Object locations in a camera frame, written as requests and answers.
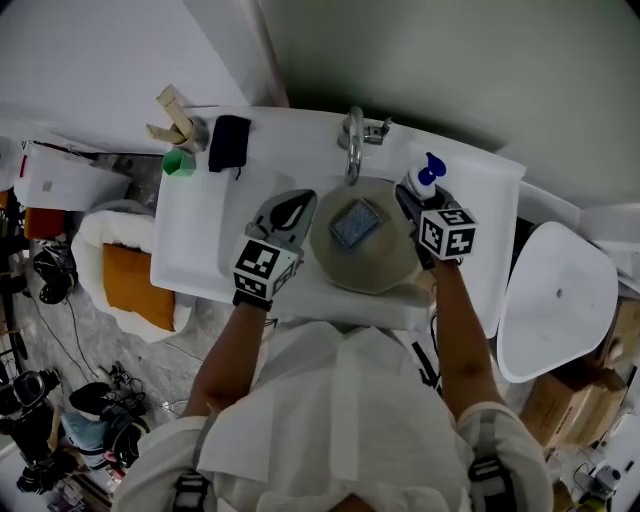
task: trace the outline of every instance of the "white chair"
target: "white chair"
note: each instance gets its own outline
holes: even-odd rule
[[[161,329],[138,313],[111,307],[103,286],[102,245],[124,245],[151,254],[155,219],[150,215],[101,210],[84,217],[71,243],[78,279],[97,309],[115,317],[124,332],[137,334],[147,343],[155,343],[182,331],[189,320],[195,297],[175,293],[173,328]]]

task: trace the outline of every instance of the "green cup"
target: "green cup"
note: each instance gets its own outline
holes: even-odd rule
[[[196,158],[179,149],[172,149],[162,158],[162,170],[169,176],[191,176],[196,170]]]

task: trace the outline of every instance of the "backpack strap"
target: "backpack strap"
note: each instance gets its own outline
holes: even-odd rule
[[[173,512],[204,512],[204,502],[207,498],[211,481],[198,473],[197,468],[204,441],[217,418],[218,414],[210,414],[207,418],[193,450],[193,457],[191,458],[192,469],[180,475],[176,482],[176,494],[171,509]]]
[[[469,468],[473,510],[525,512],[525,497],[518,493],[520,499],[517,499],[511,472],[504,467],[498,454],[496,417],[496,411],[485,411],[480,416],[478,441],[473,447],[475,460]]]

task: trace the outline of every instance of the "white shirt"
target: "white shirt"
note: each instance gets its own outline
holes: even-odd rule
[[[264,343],[258,360],[251,393],[219,414],[202,447],[205,510],[321,512],[349,494],[375,510],[470,510],[467,472],[487,411],[528,510],[551,510],[541,448],[517,416],[482,403],[456,424],[404,347],[377,329],[345,337],[310,323]],[[167,509],[205,420],[144,437],[113,510]]]

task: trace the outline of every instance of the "faucet handle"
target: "faucet handle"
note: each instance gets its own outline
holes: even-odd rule
[[[380,128],[380,133],[383,138],[385,137],[385,135],[387,135],[387,133],[389,133],[389,130],[391,130],[392,124],[393,124],[393,118],[391,116],[387,117],[384,120],[384,123],[382,123],[382,127]]]
[[[381,126],[367,126],[364,129],[364,141],[367,144],[373,144],[375,146],[381,146],[384,142],[384,138],[389,133],[391,129],[391,121],[390,117],[387,117]]]

